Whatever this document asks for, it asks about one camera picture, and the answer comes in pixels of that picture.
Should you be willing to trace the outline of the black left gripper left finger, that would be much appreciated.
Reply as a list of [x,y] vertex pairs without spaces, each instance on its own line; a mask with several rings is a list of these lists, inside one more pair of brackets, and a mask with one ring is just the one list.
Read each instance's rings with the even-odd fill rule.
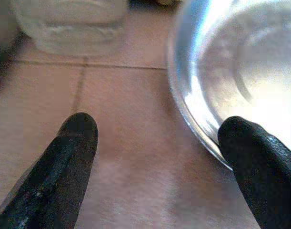
[[97,151],[98,128],[71,115],[0,207],[0,229],[74,229]]

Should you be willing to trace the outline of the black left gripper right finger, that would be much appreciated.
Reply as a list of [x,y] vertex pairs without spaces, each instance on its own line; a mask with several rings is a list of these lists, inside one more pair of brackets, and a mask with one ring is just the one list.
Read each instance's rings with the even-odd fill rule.
[[218,141],[260,228],[291,229],[291,151],[239,116],[222,123]]

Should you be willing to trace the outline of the clear round container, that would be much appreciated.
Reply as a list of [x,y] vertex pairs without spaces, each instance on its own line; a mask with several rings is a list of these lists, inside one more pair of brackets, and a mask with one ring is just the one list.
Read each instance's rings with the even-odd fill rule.
[[47,53],[105,55],[125,34],[128,0],[10,0],[17,22]]

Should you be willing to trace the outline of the wide steel bowl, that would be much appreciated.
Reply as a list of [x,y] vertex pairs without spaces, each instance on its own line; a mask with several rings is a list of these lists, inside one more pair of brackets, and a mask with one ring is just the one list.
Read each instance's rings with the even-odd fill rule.
[[168,41],[169,85],[222,164],[217,132],[240,116],[291,150],[291,0],[186,0]]

